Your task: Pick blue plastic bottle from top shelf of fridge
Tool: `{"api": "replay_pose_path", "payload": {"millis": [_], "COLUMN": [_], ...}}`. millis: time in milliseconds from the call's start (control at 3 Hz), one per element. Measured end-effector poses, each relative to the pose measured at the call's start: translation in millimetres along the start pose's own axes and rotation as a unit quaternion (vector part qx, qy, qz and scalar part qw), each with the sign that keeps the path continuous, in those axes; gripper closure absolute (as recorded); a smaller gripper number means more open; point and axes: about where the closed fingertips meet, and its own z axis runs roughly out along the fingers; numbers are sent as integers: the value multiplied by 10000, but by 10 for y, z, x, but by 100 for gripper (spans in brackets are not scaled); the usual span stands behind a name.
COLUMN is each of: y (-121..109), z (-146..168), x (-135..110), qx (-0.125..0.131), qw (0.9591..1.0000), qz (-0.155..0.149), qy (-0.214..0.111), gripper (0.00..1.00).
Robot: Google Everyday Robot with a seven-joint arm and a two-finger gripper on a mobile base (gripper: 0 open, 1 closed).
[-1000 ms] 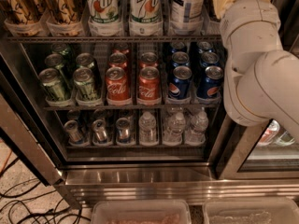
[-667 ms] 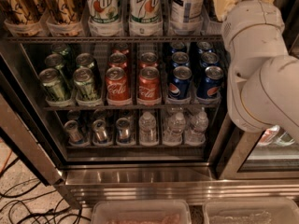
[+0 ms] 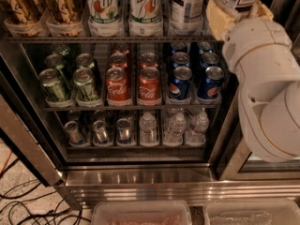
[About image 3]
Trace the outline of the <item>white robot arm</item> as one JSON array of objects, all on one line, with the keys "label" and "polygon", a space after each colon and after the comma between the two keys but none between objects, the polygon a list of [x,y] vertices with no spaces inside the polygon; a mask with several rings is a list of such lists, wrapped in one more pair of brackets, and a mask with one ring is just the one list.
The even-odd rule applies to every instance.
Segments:
[{"label": "white robot arm", "polygon": [[222,55],[239,82],[238,112],[244,140],[264,161],[300,156],[300,66],[285,29],[257,1],[244,18],[209,0],[210,31],[224,42]]}]

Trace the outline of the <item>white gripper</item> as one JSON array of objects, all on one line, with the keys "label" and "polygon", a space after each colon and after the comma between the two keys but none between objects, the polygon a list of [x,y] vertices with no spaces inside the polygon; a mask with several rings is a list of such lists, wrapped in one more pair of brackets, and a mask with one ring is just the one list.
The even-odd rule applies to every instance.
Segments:
[{"label": "white gripper", "polygon": [[241,22],[235,9],[219,0],[209,0],[206,17],[214,38],[225,39],[222,54],[242,88],[300,80],[292,42],[284,28],[272,21],[274,14],[260,0],[253,4],[250,19]]}]

